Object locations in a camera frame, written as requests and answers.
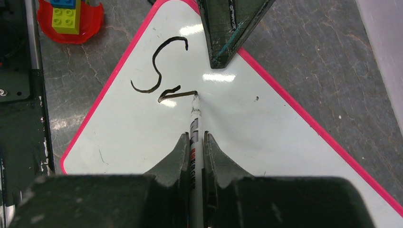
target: black ink drawing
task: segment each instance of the black ink drawing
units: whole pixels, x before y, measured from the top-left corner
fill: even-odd
[[[157,66],[155,65],[155,58],[157,57],[158,53],[160,53],[160,51],[167,46],[168,44],[170,44],[171,42],[175,41],[175,40],[183,40],[185,41],[185,49],[188,50],[188,40],[185,37],[171,37],[169,39],[167,39],[165,42],[163,42],[158,48],[157,50],[154,52],[153,54],[153,66],[155,71],[158,74],[158,81],[157,84],[154,85],[151,89],[147,89],[147,90],[141,90],[136,88],[133,85],[133,81],[130,80],[130,83],[132,84],[132,87],[135,91],[140,92],[140,93],[145,93],[145,94],[149,94],[154,92],[155,90],[157,90],[160,85],[161,85],[161,81],[162,81],[162,74],[161,72],[157,69]],[[177,87],[173,88],[173,89],[166,89],[163,91],[163,93],[160,95],[160,97],[158,98],[158,102],[160,103],[161,101],[165,100],[165,99],[169,99],[169,98],[175,98],[175,97],[180,97],[180,96],[189,96],[189,95],[195,95],[197,94],[196,91],[189,91],[189,92],[185,92],[185,93],[178,93],[178,94],[172,94],[172,95],[167,95],[167,94],[171,94],[171,93],[175,93],[176,91],[178,91],[179,89],[181,89],[181,85],[178,85]]]

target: marker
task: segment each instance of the marker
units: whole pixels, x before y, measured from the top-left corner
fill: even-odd
[[[189,228],[204,228],[202,169],[204,168],[202,112],[195,91],[190,124]]]

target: whiteboard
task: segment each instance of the whiteboard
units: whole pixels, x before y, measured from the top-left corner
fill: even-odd
[[[168,38],[174,41],[158,54]],[[243,49],[210,69],[197,5],[159,0],[139,28],[62,157],[68,174],[144,173],[189,131],[192,96],[157,101],[165,89],[197,90],[202,127],[255,176],[336,176],[359,190],[376,225],[402,228],[403,208]]]

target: floor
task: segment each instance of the floor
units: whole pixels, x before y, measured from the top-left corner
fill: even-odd
[[[83,45],[39,32],[56,165],[151,8],[102,4],[105,26]],[[403,138],[354,1],[277,0],[243,47],[403,203]]]

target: yellow lego brick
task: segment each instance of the yellow lego brick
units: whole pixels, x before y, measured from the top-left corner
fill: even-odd
[[[52,27],[60,34],[80,32],[81,0],[76,1],[76,9],[53,8]]]

